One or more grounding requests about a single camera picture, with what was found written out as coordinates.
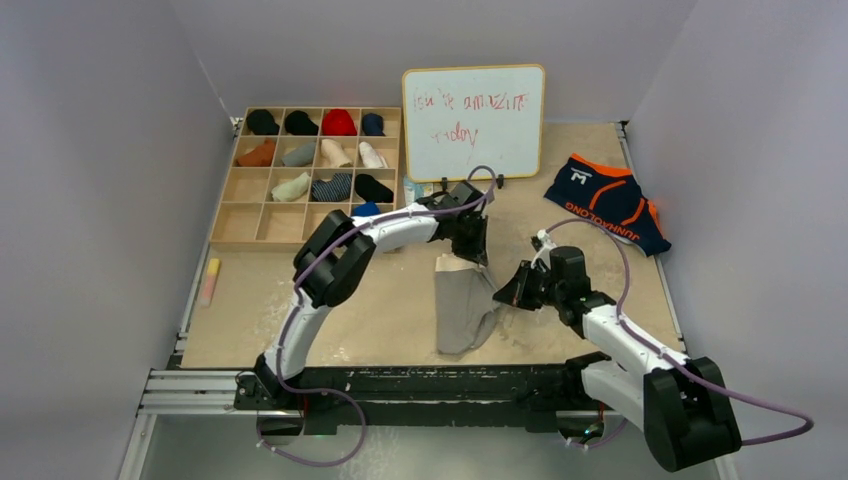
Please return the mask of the grey underwear cream waistband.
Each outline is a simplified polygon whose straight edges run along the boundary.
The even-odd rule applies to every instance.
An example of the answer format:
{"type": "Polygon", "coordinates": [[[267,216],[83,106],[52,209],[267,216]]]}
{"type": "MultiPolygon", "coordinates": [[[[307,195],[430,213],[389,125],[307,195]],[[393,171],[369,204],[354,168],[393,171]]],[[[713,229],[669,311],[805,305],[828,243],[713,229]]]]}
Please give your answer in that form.
{"type": "Polygon", "coordinates": [[[438,352],[460,356],[480,348],[495,329],[499,307],[488,268],[442,254],[436,260],[434,288],[438,352]]]}

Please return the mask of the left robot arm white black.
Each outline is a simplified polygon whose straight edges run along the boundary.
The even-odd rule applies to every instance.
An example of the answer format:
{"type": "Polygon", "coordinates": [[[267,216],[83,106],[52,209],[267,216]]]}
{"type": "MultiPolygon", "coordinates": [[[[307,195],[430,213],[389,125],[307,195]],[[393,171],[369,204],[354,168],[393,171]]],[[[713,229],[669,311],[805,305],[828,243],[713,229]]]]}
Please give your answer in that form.
{"type": "Polygon", "coordinates": [[[448,192],[388,213],[361,217],[331,211],[294,257],[286,318],[253,368],[260,397],[275,409],[295,402],[295,377],[303,372],[318,331],[331,310],[355,293],[375,255],[448,240],[455,256],[487,264],[485,208],[493,199],[493,190],[463,180],[448,192]]]}

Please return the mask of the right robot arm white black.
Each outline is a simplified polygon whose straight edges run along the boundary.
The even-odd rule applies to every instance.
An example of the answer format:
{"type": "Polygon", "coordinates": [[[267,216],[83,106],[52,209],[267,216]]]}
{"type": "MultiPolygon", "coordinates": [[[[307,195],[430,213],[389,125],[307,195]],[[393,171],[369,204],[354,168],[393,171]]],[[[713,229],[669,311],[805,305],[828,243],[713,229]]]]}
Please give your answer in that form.
{"type": "Polygon", "coordinates": [[[587,365],[564,376],[561,392],[576,407],[592,400],[639,428],[656,462],[676,472],[742,447],[727,397],[702,386],[722,386],[718,365],[666,348],[620,311],[620,302],[595,290],[583,252],[553,248],[548,260],[524,260],[493,299],[522,310],[552,307],[560,321],[600,349],[587,365]]]}

